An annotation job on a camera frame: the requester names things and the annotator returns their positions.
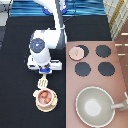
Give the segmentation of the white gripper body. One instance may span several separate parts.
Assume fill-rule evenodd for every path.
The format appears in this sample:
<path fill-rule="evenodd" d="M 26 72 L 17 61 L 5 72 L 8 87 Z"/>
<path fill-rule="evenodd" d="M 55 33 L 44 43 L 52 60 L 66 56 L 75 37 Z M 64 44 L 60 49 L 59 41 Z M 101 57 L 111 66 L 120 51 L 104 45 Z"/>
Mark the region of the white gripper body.
<path fill-rule="evenodd" d="M 29 56 L 27 67 L 30 70 L 37 71 L 39 74 L 51 74 L 54 70 L 62 69 L 62 62 L 59 60 L 50 60 L 46 63 L 38 63 L 32 56 Z"/>

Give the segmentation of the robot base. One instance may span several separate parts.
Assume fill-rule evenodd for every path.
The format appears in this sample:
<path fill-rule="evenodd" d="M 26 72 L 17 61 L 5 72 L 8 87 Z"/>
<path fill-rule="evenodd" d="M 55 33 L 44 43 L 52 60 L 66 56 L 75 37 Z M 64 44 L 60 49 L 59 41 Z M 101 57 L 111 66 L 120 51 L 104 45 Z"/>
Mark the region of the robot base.
<path fill-rule="evenodd" d="M 68 9 L 68 0 L 59 0 L 59 4 L 60 4 L 60 10 L 61 10 L 62 14 L 65 14 L 67 12 L 67 9 Z M 46 7 L 42 7 L 42 10 L 43 10 L 44 14 L 46 14 L 46 15 L 52 15 L 53 14 Z"/>

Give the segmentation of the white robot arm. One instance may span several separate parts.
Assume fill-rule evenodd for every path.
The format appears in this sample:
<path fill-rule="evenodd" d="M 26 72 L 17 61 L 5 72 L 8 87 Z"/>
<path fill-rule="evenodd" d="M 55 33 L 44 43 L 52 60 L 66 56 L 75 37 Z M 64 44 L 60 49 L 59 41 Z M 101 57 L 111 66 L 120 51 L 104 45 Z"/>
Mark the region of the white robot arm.
<path fill-rule="evenodd" d="M 65 25 L 59 0 L 33 0 L 34 2 L 49 9 L 55 21 L 55 28 L 47 30 L 36 30 L 30 38 L 27 67 L 37 70 L 40 74 L 51 74 L 53 70 L 61 70 L 62 62 L 52 60 L 50 49 L 63 49 L 67 43 Z"/>

